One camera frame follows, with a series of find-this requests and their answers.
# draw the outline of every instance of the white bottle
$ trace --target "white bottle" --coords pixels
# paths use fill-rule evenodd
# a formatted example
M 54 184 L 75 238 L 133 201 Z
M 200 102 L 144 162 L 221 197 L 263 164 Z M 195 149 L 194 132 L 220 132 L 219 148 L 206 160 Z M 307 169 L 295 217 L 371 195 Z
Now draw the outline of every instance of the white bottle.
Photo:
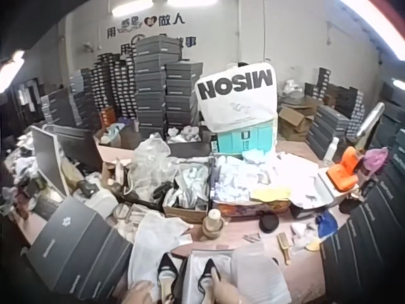
M 327 153 L 325 154 L 325 157 L 323 158 L 323 162 L 328 166 L 333 165 L 333 157 L 335 156 L 338 143 L 339 143 L 339 138 L 334 137 L 333 141 L 329 145 L 329 148 L 328 148 Z

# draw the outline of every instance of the brush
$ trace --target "brush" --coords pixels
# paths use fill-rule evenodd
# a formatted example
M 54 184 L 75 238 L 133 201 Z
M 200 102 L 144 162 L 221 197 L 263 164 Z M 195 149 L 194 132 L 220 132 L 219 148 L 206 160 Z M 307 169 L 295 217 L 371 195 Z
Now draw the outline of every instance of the brush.
M 285 264 L 290 265 L 291 264 L 290 251 L 289 251 L 290 244 L 287 239 L 287 235 L 284 232 L 279 233 L 279 234 L 277 234 L 277 239 L 278 239 L 278 243 L 280 244 L 281 250 L 283 252 Z

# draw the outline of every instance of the teal box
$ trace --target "teal box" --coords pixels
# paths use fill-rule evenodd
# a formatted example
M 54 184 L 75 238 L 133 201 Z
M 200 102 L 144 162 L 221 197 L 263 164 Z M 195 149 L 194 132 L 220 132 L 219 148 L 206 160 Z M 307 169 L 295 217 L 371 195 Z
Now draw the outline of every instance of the teal box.
M 211 140 L 213 152 L 223 154 L 242 154 L 252 149 L 269 152 L 274 145 L 273 121 L 252 127 L 218 133 Z

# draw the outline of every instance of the computer monitor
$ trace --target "computer monitor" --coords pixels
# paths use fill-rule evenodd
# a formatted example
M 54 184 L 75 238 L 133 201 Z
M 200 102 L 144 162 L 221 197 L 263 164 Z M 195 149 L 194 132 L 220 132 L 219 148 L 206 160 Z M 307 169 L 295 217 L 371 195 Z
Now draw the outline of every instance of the computer monitor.
M 57 137 L 34 126 L 31 126 L 31 133 L 39 172 L 60 195 L 69 196 L 69 188 L 61 171 Z
M 50 131 L 58 137 L 66 156 L 78 161 L 89 170 L 101 172 L 103 159 L 91 130 L 50 125 Z

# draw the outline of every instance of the white shopping bag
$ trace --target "white shopping bag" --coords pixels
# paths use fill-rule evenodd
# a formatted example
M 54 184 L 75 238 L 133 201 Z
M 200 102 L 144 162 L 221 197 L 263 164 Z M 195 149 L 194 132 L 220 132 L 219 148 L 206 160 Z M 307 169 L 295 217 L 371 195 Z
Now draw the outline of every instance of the white shopping bag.
M 196 83 L 207 127 L 221 133 L 277 117 L 277 80 L 269 63 L 232 68 Z

